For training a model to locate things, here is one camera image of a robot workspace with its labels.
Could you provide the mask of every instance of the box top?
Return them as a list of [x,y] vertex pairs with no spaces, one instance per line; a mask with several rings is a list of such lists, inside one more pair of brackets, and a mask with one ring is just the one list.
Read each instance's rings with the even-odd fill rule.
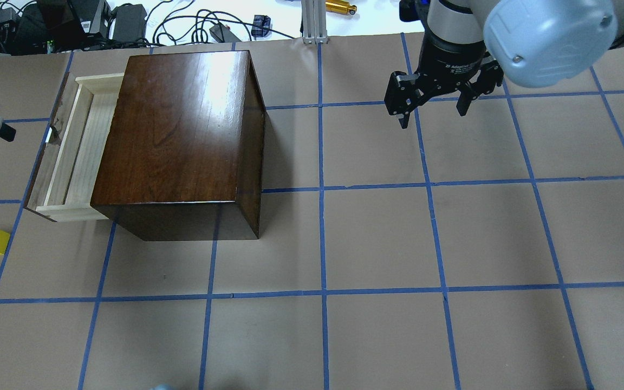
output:
[[247,51],[130,57],[91,204],[235,200],[250,67]]

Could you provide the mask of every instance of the dark brown wooden box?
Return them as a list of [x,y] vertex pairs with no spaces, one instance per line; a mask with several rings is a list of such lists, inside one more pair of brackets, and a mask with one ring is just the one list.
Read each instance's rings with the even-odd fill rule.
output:
[[131,57],[91,207],[146,241],[256,239],[264,122],[247,51]]

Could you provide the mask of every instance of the light blue cap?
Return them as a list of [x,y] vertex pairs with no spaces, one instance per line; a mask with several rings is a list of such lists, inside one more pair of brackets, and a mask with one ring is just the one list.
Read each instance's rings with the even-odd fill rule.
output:
[[612,0],[502,0],[485,20],[483,37],[507,77],[535,88],[590,67],[617,31]]

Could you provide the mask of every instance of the gold cylinder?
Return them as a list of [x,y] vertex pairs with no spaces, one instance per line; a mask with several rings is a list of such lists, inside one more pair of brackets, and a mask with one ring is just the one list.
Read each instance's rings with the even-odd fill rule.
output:
[[344,0],[327,0],[327,11],[342,15],[354,15],[358,11],[358,8],[356,5],[344,2]]

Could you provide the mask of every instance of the wooden cabinet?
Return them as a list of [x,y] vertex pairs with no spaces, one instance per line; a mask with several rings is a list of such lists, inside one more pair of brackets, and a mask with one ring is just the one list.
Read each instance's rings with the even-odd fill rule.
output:
[[138,55],[75,84],[29,209],[146,241],[258,237],[265,108],[249,52]]

